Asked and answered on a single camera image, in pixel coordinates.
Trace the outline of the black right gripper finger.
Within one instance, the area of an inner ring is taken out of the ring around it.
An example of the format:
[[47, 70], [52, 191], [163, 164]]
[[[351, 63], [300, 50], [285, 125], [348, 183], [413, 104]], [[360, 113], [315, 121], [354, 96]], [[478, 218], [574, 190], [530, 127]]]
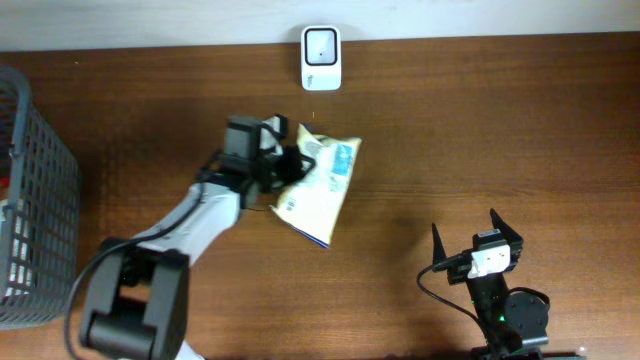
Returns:
[[497, 213], [494, 208], [490, 209], [490, 217], [492, 225], [495, 229], [498, 229], [504, 239], [507, 241], [512, 249], [521, 250], [523, 248], [524, 239], [517, 233], [511, 226], [509, 226]]
[[437, 225], [435, 223], [431, 224], [431, 230], [433, 238], [432, 266], [434, 270], [438, 270], [446, 261], [447, 255]]

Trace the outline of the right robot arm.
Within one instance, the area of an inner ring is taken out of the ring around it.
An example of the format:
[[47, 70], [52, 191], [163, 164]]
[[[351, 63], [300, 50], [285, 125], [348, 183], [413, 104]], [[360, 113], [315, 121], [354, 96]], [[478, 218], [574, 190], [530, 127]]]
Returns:
[[465, 284], [486, 344], [470, 351], [471, 359], [540, 359], [549, 342], [546, 327], [550, 299], [539, 291], [507, 286], [504, 275], [515, 269], [524, 239], [494, 210], [492, 228], [472, 237], [472, 247], [448, 257], [436, 227], [433, 272], [446, 272], [453, 286]]

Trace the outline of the yellow snack bag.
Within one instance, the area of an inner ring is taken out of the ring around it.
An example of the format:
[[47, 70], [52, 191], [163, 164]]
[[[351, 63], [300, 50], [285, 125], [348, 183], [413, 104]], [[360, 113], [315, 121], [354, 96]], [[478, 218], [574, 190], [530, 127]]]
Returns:
[[287, 186], [271, 210], [299, 234], [329, 247], [361, 143], [359, 137], [335, 139], [299, 126], [296, 144], [315, 166]]

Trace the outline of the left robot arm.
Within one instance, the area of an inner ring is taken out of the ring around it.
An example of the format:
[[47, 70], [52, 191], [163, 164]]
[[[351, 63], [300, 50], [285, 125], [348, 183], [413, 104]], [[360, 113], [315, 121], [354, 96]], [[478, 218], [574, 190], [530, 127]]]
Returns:
[[109, 359], [197, 359], [186, 340], [190, 271], [262, 194], [302, 179], [313, 159], [285, 146], [289, 120], [229, 118], [224, 145], [185, 198], [130, 239], [106, 239], [79, 275], [89, 282], [78, 342]]

